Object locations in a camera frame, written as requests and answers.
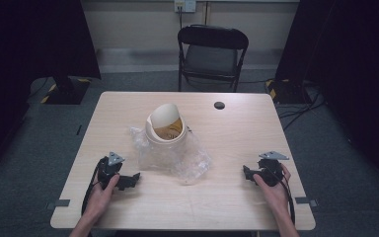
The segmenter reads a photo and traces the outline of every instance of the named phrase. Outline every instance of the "electrical outlet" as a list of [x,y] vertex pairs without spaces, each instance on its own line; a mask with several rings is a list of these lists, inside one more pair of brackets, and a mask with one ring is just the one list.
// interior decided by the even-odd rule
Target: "electrical outlet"
[[195,5],[196,5],[196,0],[174,0],[174,9],[175,9],[175,12],[177,13],[180,12],[180,7],[181,7],[181,12],[194,13]]
[[186,1],[185,0],[174,0],[175,12],[180,12],[180,7],[181,7],[181,12],[185,12],[186,11]]

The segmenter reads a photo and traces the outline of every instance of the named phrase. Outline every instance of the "black curtain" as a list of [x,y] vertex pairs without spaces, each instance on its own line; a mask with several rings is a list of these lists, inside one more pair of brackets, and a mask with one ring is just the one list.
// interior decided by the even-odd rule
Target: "black curtain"
[[301,0],[277,75],[318,83],[379,169],[379,1]]
[[79,0],[0,1],[0,150],[41,77],[101,78]]

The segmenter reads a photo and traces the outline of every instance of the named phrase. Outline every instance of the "clear plastic bag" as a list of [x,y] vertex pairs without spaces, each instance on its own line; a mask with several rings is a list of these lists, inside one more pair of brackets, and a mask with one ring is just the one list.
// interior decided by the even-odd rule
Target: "clear plastic bag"
[[131,127],[130,132],[140,170],[167,171],[191,185],[209,169],[211,158],[190,129],[183,142],[165,146],[152,144],[145,129]]

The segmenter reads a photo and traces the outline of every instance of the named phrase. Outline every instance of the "table top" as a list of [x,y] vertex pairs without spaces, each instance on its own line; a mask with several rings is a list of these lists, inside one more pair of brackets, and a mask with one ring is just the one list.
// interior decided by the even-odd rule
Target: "table top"
[[[223,102],[217,110],[214,103]],[[194,185],[173,175],[140,171],[131,127],[143,128],[159,106],[178,106],[192,132],[211,157],[209,170]],[[54,228],[73,228],[98,161],[113,151],[124,157],[120,173],[141,178],[133,189],[115,190],[96,228],[139,230],[274,230],[276,223],[261,189],[245,180],[242,166],[258,169],[259,154],[277,151],[291,173],[293,198],[305,197],[272,99],[267,94],[105,92],[102,94],[67,178]],[[294,202],[296,228],[310,230],[309,204]]]

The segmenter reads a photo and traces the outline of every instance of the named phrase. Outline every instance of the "finger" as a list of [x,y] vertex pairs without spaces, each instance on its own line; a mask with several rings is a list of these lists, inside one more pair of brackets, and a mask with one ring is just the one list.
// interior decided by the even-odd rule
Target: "finger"
[[103,190],[103,187],[101,186],[101,183],[96,183],[96,184],[94,184],[94,187],[92,188],[92,193],[93,192],[99,192],[102,190]]
[[282,171],[284,172],[284,177],[288,182],[290,180],[291,173],[288,171],[287,167],[285,167],[282,163],[281,163],[281,168],[282,168]]
[[109,182],[109,184],[108,184],[107,187],[106,187],[106,190],[108,190],[108,192],[110,192],[110,194],[111,194],[112,191],[114,190],[116,184],[118,183],[118,180],[119,180],[119,174],[114,175],[114,176],[110,179],[110,182]]
[[267,187],[267,184],[265,183],[263,177],[261,177],[260,175],[255,174],[254,180],[255,180],[255,182],[257,182],[258,186],[261,187],[261,189],[264,189],[264,187]]

